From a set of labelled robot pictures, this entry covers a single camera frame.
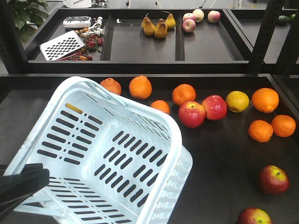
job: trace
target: green plant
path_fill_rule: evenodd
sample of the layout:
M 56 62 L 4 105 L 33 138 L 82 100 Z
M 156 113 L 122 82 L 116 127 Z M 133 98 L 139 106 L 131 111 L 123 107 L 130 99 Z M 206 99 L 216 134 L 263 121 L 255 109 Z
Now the green plant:
M 45 10 L 48 9 L 46 0 L 7 0 L 7 3 L 23 43 L 36 31 L 36 28 L 27 24 L 27 22 L 40 27 L 44 19 L 49 16 L 46 12 L 40 10 L 40 7 L 43 7 Z

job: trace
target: pink apple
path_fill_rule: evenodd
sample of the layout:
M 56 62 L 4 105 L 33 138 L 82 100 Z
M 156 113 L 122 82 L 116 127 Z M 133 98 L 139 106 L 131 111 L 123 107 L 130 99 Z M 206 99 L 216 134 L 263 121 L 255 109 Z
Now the pink apple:
M 207 20 L 210 23 L 217 23 L 220 20 L 220 16 L 220 12 L 212 10 L 208 13 Z
M 183 22 L 185 20 L 194 20 L 195 21 L 195 15 L 193 13 L 186 13 L 183 15 Z
M 182 29 L 186 33 L 191 33 L 196 28 L 196 23 L 194 20 L 187 19 L 182 24 Z
M 258 186 L 266 195 L 279 195 L 289 189 L 290 181 L 285 171 L 269 165 L 259 172 Z
M 211 95 L 201 103 L 206 110 L 206 118 L 209 120 L 220 120 L 228 112 L 225 100 L 218 95 Z
M 204 12 L 201 9 L 195 9 L 192 14 L 195 15 L 195 22 L 201 22 L 204 19 Z
M 178 119 L 188 128 L 200 126 L 204 122 L 205 116 L 205 108 L 195 101 L 187 101 L 178 109 Z
M 264 210 L 246 208 L 239 213 L 237 224 L 272 224 L 272 221 Z

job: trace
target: white plastic basket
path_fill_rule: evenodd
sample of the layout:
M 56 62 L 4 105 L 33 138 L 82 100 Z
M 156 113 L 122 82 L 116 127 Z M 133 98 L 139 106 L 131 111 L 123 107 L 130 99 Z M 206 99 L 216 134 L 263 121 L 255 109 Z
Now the white plastic basket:
M 56 89 L 5 175 L 20 173 L 26 163 L 49 169 L 50 184 L 16 211 L 61 224 L 165 224 L 192 157 L 171 116 L 71 77 Z

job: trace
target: leaf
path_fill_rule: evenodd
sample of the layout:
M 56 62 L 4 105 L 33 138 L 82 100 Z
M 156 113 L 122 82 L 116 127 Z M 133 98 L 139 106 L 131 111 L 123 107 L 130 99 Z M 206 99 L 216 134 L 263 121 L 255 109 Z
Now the leaf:
M 42 11 L 39 11 L 39 10 L 35 10 L 35 9 L 32 9 L 32 12 L 36 15 L 39 15 L 40 17 L 44 18 L 44 19 L 47 19 L 48 18 L 48 14 L 47 13 L 44 13 Z
M 33 33 L 35 32 L 35 30 L 29 26 L 26 25 L 24 26 L 21 30 L 20 30 L 20 37 L 23 43 L 26 43 L 27 40 L 33 35 Z
M 30 17 L 24 12 L 24 9 L 23 11 L 19 11 L 17 14 L 16 14 L 17 18 L 18 19 L 21 19 L 23 21 L 30 21 Z
M 27 10 L 32 10 L 32 9 L 39 10 L 39 5 L 35 2 L 31 2 L 31 3 L 27 4 L 25 8 Z
M 42 25 L 43 23 L 43 19 L 39 15 L 32 14 L 30 18 L 31 18 L 31 22 L 36 24 L 37 26 Z
M 19 19 L 14 19 L 14 25 L 20 30 L 23 28 L 23 26 L 25 26 L 26 21 L 24 20 L 19 20 Z

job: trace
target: upper shelf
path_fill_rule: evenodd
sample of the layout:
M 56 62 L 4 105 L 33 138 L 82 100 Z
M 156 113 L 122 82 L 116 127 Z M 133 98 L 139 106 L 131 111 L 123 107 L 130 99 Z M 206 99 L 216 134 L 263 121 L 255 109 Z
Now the upper shelf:
M 209 9 L 192 33 L 184 33 L 181 24 L 191 10 L 168 10 L 176 26 L 164 39 L 146 36 L 141 22 L 148 17 L 157 24 L 167 13 L 161 9 L 57 9 L 25 46 L 32 73 L 244 73 L 251 45 L 225 9 L 221 20 L 211 24 Z M 105 34 L 100 53 L 91 53 L 93 61 L 46 61 L 39 45 L 68 31 L 63 20 L 68 16 L 103 17 Z

